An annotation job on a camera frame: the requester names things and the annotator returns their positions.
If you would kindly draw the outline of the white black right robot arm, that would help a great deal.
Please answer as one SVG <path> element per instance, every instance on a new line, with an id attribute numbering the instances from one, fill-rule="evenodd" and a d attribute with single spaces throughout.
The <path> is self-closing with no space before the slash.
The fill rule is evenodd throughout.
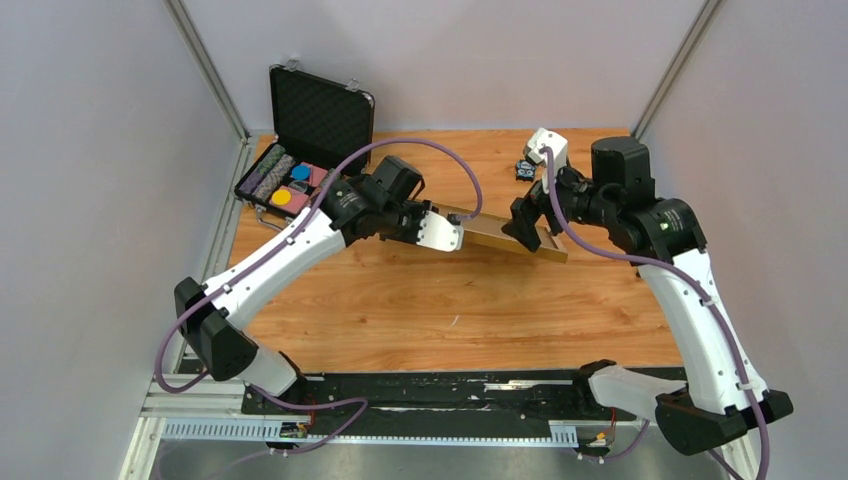
<path id="1" fill-rule="evenodd" d="M 789 395 L 766 384 L 726 316 L 693 209 L 657 195 L 647 146 L 630 136 L 597 140 L 589 175 L 570 164 L 568 148 L 563 136 L 543 128 L 527 141 L 525 159 L 546 173 L 512 202 L 504 232 L 536 251 L 540 219 L 555 234 L 578 224 L 606 230 L 610 257 L 634 266 L 659 303 L 685 371 L 674 381 L 611 360 L 586 364 L 570 392 L 575 411 L 589 418 L 607 408 L 637 415 L 687 456 L 791 415 Z"/>

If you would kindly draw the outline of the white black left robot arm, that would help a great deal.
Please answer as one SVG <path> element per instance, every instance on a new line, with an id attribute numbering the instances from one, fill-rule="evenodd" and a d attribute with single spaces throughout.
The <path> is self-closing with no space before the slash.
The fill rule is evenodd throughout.
<path id="1" fill-rule="evenodd" d="M 415 200 L 422 174 L 397 156 L 370 174 L 328 181 L 299 216 L 247 260 L 199 283 L 174 288 L 179 332 L 216 381 L 258 384 L 283 413 L 298 411 L 306 386 L 288 358 L 246 335 L 247 325 L 317 263 L 373 235 L 416 239 L 427 203 Z"/>

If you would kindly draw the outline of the light wooden picture frame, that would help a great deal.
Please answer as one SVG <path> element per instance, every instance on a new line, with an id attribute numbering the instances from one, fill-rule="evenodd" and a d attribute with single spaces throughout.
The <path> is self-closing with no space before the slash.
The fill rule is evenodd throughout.
<path id="1" fill-rule="evenodd" d="M 547 227 L 536 226 L 535 231 L 539 236 L 541 245 L 538 250 L 531 252 L 517 240 L 506 235 L 501 228 L 508 222 L 508 218 L 480 213 L 474 219 L 462 222 L 464 241 L 475 245 L 485 246 L 501 251 L 532 256 L 552 262 L 565 264 L 569 255 L 560 240 L 554 237 Z"/>

